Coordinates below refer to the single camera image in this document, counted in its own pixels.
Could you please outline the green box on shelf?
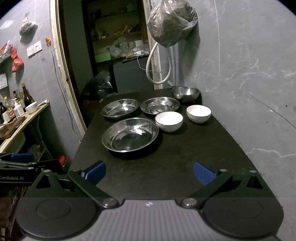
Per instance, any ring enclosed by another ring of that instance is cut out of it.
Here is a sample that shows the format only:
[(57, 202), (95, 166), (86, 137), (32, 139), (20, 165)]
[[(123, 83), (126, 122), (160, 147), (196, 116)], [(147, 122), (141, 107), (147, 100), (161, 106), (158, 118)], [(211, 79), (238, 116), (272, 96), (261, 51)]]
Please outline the green box on shelf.
[(95, 56), (96, 63), (105, 62), (111, 60), (111, 54), (109, 52), (98, 54)]

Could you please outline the white bowl on shelf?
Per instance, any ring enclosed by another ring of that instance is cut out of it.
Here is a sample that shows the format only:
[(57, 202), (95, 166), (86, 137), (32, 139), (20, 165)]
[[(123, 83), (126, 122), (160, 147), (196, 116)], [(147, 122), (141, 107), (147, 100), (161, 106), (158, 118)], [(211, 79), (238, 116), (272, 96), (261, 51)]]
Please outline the white bowl on shelf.
[(26, 112), (28, 114), (33, 114), (34, 112), (36, 112), (38, 110), (38, 103), (35, 101), (31, 104), (29, 104), (26, 108), (25, 108)]

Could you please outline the red plastic bag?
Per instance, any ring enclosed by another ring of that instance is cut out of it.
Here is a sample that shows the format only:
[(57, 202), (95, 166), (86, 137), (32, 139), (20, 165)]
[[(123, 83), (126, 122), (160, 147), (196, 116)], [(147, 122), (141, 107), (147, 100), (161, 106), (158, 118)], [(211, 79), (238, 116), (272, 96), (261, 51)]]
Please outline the red plastic bag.
[(17, 49), (15, 47), (12, 47), (11, 49), (11, 58), (13, 60), (11, 72), (15, 73), (20, 71), (23, 68), (24, 63), (23, 60), (18, 57)]

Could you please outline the orange wall hook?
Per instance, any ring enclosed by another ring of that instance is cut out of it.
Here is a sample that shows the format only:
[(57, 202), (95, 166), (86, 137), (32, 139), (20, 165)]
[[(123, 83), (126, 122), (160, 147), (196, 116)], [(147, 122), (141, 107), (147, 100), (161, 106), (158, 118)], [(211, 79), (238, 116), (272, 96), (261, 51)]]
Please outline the orange wall hook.
[(51, 46), (51, 42), (52, 42), (51, 37), (46, 37), (45, 42), (46, 42), (46, 45), (48, 47), (50, 47)]

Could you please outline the steel bowl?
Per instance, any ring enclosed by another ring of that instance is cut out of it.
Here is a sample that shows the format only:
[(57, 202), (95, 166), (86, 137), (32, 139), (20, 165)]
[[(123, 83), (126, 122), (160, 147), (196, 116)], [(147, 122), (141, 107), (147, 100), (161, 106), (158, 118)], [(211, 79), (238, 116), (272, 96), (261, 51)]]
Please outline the steel bowl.
[(200, 90), (189, 86), (174, 87), (171, 92), (175, 99), (182, 102), (194, 101), (200, 95)]

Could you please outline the dark wine bottle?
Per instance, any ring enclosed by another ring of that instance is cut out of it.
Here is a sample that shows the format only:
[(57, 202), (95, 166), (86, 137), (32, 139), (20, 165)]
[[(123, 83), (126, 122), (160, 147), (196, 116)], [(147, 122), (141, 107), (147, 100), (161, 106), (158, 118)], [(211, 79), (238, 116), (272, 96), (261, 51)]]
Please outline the dark wine bottle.
[(23, 89), (23, 101), (25, 104), (25, 107), (29, 106), (30, 104), (32, 104), (34, 101), (34, 99), (29, 95), (27, 88), (25, 86), (24, 83), (21, 84), (22, 89)]

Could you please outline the steel plate back middle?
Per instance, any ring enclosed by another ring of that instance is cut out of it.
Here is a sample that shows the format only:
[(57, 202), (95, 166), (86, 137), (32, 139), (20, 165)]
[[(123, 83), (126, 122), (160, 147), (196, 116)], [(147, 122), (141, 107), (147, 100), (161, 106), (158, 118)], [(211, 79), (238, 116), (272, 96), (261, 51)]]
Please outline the steel plate back middle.
[(178, 100), (172, 97), (154, 97), (140, 104), (140, 109), (146, 114), (157, 115), (166, 111), (175, 111), (180, 107)]

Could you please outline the grey bag on wall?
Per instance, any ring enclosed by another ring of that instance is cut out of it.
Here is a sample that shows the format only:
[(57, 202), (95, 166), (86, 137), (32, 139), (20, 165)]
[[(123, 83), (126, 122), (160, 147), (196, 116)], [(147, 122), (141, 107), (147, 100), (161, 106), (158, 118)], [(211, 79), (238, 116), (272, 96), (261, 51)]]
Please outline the grey bag on wall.
[(35, 27), (35, 23), (31, 22), (29, 20), (28, 16), (25, 16), (25, 18), (23, 19), (23, 22), (21, 24), (21, 27), (19, 29), (19, 34), (20, 36), (25, 36), (26, 34), (28, 34), (34, 27)]

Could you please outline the large steel plate front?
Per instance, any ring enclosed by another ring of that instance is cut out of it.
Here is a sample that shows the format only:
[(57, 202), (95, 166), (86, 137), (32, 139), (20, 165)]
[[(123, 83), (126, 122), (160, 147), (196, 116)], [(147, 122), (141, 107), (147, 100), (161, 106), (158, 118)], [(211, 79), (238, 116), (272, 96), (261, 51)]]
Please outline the large steel plate front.
[(128, 153), (150, 145), (159, 134), (159, 127), (146, 118), (128, 118), (110, 126), (102, 135), (102, 144), (110, 151)]

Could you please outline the hanging plastic bag dark contents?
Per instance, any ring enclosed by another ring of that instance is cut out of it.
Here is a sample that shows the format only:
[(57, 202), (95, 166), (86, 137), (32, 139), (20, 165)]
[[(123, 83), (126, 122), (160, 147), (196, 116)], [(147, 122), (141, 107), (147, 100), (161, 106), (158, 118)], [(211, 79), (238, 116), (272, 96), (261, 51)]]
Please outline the hanging plastic bag dark contents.
[(160, 1), (151, 11), (147, 27), (152, 38), (165, 48), (184, 40), (198, 22), (187, 1)]

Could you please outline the steel plate back left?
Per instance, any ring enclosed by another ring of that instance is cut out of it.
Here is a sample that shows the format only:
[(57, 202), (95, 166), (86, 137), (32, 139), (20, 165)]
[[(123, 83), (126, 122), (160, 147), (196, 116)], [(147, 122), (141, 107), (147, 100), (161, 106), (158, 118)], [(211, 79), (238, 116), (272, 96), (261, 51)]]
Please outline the steel plate back left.
[(106, 118), (121, 118), (133, 113), (139, 108), (139, 106), (139, 101), (125, 98), (107, 104), (100, 113)]

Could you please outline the white wall switch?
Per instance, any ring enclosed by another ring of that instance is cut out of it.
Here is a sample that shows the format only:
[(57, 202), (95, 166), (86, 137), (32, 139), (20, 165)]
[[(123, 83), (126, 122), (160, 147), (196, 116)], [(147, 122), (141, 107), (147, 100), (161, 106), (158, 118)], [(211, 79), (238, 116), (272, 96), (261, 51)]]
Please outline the white wall switch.
[(30, 58), (34, 54), (39, 53), (42, 51), (42, 43), (41, 41), (37, 41), (35, 44), (30, 45), (27, 47), (27, 57)]

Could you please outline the white pump bottle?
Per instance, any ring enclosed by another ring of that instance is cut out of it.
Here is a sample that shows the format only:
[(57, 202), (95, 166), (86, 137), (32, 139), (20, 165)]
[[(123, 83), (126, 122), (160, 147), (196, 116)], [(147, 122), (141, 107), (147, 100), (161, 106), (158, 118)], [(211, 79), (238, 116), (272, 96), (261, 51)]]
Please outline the white pump bottle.
[(14, 101), (14, 113), (16, 118), (20, 118), (24, 115), (23, 107), (22, 105), (17, 101), (16, 98), (13, 99)]

